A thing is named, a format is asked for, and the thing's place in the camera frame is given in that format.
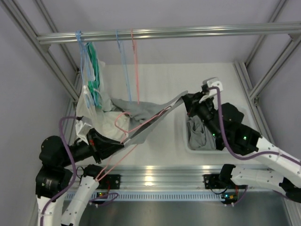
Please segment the pink wire hanger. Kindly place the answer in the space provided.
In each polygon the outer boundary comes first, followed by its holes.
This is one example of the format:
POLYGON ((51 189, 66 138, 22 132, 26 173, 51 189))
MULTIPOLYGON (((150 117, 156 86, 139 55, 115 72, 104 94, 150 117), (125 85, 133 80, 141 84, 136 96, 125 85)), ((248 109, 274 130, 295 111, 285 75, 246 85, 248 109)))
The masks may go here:
MULTIPOLYGON (((129 135, 129 133, 134 132, 138 129, 140 129, 142 126, 146 125, 147 123, 151 122, 152 120, 154 120, 157 117, 160 117, 162 114, 164 114, 166 111, 168 111, 169 109, 171 109, 171 106, 167 106, 165 108, 163 108, 160 112, 158 112, 156 115, 152 116, 150 119, 148 119, 147 121, 145 121, 144 123, 140 124, 139 126, 131 129, 131 130, 124 130, 121 129, 120 127, 117 126, 117 119, 119 118, 119 116, 116 118, 114 125, 120 129, 125 135, 129 135)), ((96 182, 100 182, 106 175, 108 175, 115 167, 117 167, 118 165, 120 165, 120 163, 128 156, 130 155, 130 153, 138 146, 138 144, 136 144, 130 151, 128 151, 127 154, 125 154, 118 162, 116 162, 103 176, 101 176, 101 174, 108 168, 109 163, 111 162, 113 156, 111 156, 106 164, 106 166, 98 173, 98 175, 95 178, 96 182)))
POLYGON ((134 33, 131 29, 131 39, 132 39, 132 48, 134 54, 134 66, 135 66, 135 82, 136 82, 136 92, 137 92, 137 103, 140 103, 140 91, 139 91, 139 71, 138 71, 138 54, 137 54, 137 42, 134 39, 134 33))

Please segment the light blue wire hanger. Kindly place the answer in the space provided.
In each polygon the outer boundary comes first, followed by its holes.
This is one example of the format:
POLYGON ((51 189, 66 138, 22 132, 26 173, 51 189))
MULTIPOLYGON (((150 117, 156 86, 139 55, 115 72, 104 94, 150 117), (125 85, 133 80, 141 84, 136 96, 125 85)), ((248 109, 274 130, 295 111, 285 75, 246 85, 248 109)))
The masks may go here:
POLYGON ((120 57, 121 57, 123 73, 124 73, 125 82, 126 82, 128 100, 131 102, 132 101, 132 95, 131 95, 131 88, 130 88, 128 70, 127 70, 125 48, 124 48, 123 41, 119 39, 118 30, 116 30, 116 40, 117 40, 117 44, 118 44, 118 49, 119 49, 119 53, 120 53, 120 57))

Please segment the grey garment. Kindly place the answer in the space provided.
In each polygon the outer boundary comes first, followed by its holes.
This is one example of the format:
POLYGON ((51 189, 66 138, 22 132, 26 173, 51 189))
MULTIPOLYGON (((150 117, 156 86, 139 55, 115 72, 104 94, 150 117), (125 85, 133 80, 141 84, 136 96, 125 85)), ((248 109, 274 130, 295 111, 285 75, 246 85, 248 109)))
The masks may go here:
POLYGON ((214 151, 215 141, 210 131, 198 116, 189 117, 186 122, 188 147, 193 151, 214 151))

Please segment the black tank top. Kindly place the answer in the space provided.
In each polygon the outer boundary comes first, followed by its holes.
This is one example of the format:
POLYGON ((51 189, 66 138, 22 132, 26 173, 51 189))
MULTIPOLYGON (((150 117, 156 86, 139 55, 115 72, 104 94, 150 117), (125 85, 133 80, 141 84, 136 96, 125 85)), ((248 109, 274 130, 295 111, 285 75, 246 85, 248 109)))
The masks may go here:
POLYGON ((222 151, 225 148, 222 134, 221 133, 213 133, 212 136, 215 141, 216 150, 222 151))

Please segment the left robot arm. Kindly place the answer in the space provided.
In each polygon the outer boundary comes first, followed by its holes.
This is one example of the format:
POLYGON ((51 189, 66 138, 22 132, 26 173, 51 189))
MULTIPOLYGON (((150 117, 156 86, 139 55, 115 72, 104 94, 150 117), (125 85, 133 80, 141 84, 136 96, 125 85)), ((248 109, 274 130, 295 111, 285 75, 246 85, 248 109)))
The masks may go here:
POLYGON ((42 167, 36 176, 36 198, 38 203, 39 226, 77 226, 89 203, 108 204, 118 197, 121 176, 107 175, 98 164, 124 148, 119 141, 107 138, 91 129, 87 142, 77 139, 67 145, 64 138, 51 136, 41 145, 39 159, 42 167), (67 191, 77 178, 77 171, 68 166, 93 157, 97 164, 83 168, 79 187, 66 210, 63 210, 67 191))

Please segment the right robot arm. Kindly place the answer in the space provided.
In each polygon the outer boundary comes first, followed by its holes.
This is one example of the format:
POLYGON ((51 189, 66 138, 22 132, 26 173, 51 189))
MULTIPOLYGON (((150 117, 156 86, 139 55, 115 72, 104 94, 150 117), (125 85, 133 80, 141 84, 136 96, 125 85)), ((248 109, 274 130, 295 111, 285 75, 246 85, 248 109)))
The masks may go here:
POLYGON ((213 97, 204 93, 182 97, 188 116, 195 116, 211 134, 217 150, 226 148, 238 160, 256 160, 268 171, 245 169, 224 164, 219 182, 231 185, 258 186, 276 191, 293 202, 301 201, 301 161, 276 147, 262 134, 244 125, 244 114, 230 103, 214 106, 213 97))

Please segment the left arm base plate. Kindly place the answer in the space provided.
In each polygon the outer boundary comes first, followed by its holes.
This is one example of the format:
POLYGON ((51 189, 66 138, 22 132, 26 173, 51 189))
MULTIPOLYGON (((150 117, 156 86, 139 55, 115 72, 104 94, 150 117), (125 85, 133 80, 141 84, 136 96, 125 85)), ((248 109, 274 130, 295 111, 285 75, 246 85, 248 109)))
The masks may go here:
POLYGON ((100 182, 98 189, 101 190, 119 190, 121 184, 120 174, 109 174, 106 175, 100 182))

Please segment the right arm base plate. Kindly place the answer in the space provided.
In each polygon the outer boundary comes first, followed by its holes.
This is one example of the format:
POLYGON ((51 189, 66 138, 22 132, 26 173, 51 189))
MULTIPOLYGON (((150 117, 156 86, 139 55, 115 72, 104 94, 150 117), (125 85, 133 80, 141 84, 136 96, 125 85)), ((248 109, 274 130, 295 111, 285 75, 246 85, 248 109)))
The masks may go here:
POLYGON ((226 184, 219 179, 219 174, 205 174, 203 176, 205 189, 232 189, 232 184, 226 184))

